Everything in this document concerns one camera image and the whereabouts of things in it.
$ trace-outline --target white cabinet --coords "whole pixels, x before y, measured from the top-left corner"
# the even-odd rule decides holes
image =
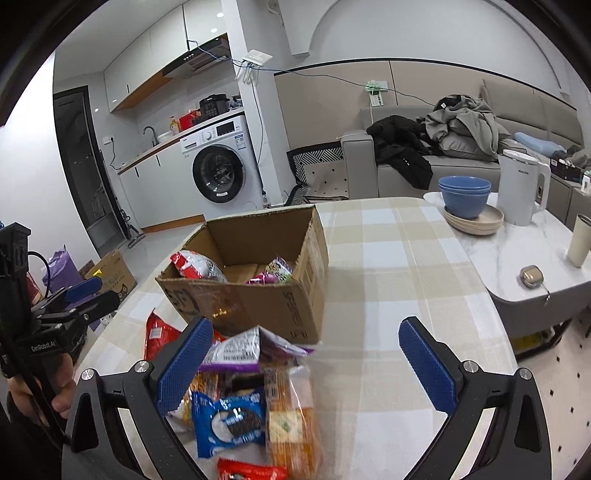
[[[126,48],[126,57],[129,61],[125,66],[125,70],[129,92],[131,93],[156,72],[152,62],[149,31],[142,33]]]
[[[109,110],[112,112],[152,75],[150,34],[146,31],[121,52],[105,70]]]
[[[145,205],[143,201],[142,188],[139,180],[137,167],[132,168],[121,174],[121,184],[125,190],[125,196],[129,202],[129,206],[133,210],[134,216],[138,221],[138,226],[141,228],[144,225]]]
[[[188,40],[201,45],[227,32],[222,0],[190,0],[183,9]],[[189,48],[195,48],[195,43],[189,42]]]
[[[105,70],[105,87],[112,112],[130,93],[128,65],[131,51],[126,49]]]
[[[141,228],[203,213],[204,198],[193,181],[193,159],[184,158],[180,143],[121,174],[121,182]]]
[[[180,5],[136,38],[106,68],[109,110],[112,112],[146,80],[187,50],[183,6]]]
[[[162,70],[188,50],[182,5],[158,20],[149,32],[153,72]]]

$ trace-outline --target red snack bag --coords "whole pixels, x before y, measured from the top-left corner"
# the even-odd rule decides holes
[[[150,313],[146,322],[146,343],[144,346],[144,359],[154,360],[160,349],[167,343],[174,342],[181,334],[176,328],[171,327],[158,315]]]
[[[178,273],[185,278],[209,279],[228,283],[222,270],[208,257],[191,250],[181,250],[170,256],[170,261],[177,267]]]
[[[287,468],[283,466],[259,466],[220,458],[217,460],[219,480],[285,480]]]

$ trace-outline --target red container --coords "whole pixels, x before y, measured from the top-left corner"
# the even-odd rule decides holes
[[[194,111],[187,113],[187,115],[183,115],[181,118],[178,119],[178,122],[181,125],[181,132],[193,126],[193,118],[195,118],[196,116],[197,111]]]

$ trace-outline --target washing machine door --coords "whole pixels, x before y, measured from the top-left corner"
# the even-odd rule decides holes
[[[244,167],[232,150],[218,145],[206,147],[193,161],[193,180],[207,200],[226,203],[242,189]]]

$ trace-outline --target stacked bowls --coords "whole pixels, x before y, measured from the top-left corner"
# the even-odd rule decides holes
[[[443,177],[439,180],[439,189],[449,213],[471,220],[484,210],[491,192],[491,183],[478,177]]]

